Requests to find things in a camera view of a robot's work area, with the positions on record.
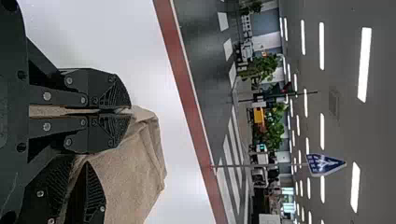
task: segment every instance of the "beige fabric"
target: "beige fabric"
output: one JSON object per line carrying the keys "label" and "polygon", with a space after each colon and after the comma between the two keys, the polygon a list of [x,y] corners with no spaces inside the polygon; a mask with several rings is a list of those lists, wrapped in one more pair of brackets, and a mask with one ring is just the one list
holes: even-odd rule
{"label": "beige fabric", "polygon": [[[164,189],[166,169],[158,119],[154,113],[138,106],[134,106],[132,111],[134,119],[119,147],[96,155],[78,156],[71,175],[68,195],[84,162],[91,163],[107,199],[106,224],[144,223]],[[43,115],[42,112],[31,108],[30,115]],[[57,223],[63,221],[64,216],[61,216]]]}

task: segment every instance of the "pole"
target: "pole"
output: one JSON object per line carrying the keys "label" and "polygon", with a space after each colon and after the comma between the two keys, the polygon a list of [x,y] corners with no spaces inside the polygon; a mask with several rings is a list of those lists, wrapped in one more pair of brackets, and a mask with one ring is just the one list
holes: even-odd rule
{"label": "pole", "polygon": [[[318,91],[309,91],[306,94],[309,95],[309,94],[316,94],[316,93],[318,93]],[[296,96],[296,95],[304,95],[304,93],[303,92],[288,92],[288,93],[282,93],[282,94],[274,94],[274,95],[266,96],[265,99],[285,97],[286,95]],[[239,100],[238,103],[250,102],[250,101],[254,101],[254,99]]]}
{"label": "pole", "polygon": [[277,164],[247,164],[247,165],[212,165],[212,168],[264,168],[264,167],[275,167],[275,166],[308,166],[308,163],[290,163],[280,162]]}

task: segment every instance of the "black pole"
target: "black pole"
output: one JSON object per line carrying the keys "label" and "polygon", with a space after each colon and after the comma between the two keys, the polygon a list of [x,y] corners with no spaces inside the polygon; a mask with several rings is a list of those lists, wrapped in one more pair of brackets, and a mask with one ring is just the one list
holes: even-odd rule
{"label": "black pole", "polygon": [[[316,94],[316,93],[318,93],[318,91],[309,91],[306,94],[309,95],[309,94]],[[286,95],[288,95],[288,96],[293,96],[293,95],[296,96],[296,95],[304,95],[304,93],[303,92],[298,92],[298,93],[297,92],[288,92],[288,93],[282,93],[282,94],[274,94],[274,95],[266,96],[265,99],[285,97]],[[249,101],[254,101],[254,99],[239,100],[238,103],[249,102]]]}

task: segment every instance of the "white wall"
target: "white wall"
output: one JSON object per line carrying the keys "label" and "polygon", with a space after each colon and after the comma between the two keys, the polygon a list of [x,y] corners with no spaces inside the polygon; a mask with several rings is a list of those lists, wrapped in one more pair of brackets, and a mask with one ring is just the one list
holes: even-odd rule
{"label": "white wall", "polygon": [[157,113],[168,177],[146,223],[215,223],[152,1],[19,2],[28,36],[57,66],[117,73],[133,104]]}
{"label": "white wall", "polygon": [[282,46],[282,41],[279,32],[273,32],[268,35],[258,35],[251,38],[253,48],[255,51],[274,49]]}

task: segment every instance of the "floor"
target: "floor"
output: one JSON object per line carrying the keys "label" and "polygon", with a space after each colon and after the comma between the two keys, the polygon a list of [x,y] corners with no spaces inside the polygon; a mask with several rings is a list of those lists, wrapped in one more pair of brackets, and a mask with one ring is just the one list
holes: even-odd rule
{"label": "floor", "polygon": [[[280,15],[288,20],[289,41],[283,39],[286,61],[298,77],[298,88],[318,94],[308,96],[308,117],[304,97],[293,99],[291,129],[295,134],[292,157],[299,152],[320,153],[345,160],[347,168],[323,180],[310,177],[307,168],[296,167],[296,222],[308,223],[391,223],[394,178],[392,103],[394,81],[392,42],[396,3],[392,1],[287,1],[280,0]],[[302,54],[301,20],[304,20],[306,54]],[[319,23],[324,22],[324,70],[319,63]],[[362,27],[372,28],[367,98],[358,98]],[[334,115],[334,99],[338,101]],[[324,116],[324,139],[320,140],[320,114]],[[353,163],[361,169],[359,188],[352,190]],[[308,198],[310,178],[311,196]],[[351,206],[352,192],[358,192],[357,211]]]}
{"label": "floor", "polygon": [[[236,78],[233,45],[239,41],[240,26],[240,17],[236,13],[238,3],[234,0],[174,0],[172,4],[192,89],[202,116],[210,164],[241,164],[245,162],[246,147],[243,147],[239,132],[239,108],[234,107],[232,95]],[[163,26],[166,26],[165,32],[170,29],[167,24]],[[181,89],[179,87],[180,96],[185,97],[187,93]],[[208,192],[217,192],[215,195],[209,193],[217,222],[221,222],[219,216],[225,215],[226,223],[248,223],[249,185],[245,171],[219,168],[214,175],[217,183],[211,185],[206,181],[206,188]],[[216,194],[219,194],[223,207],[219,210],[212,199],[217,197]]]}

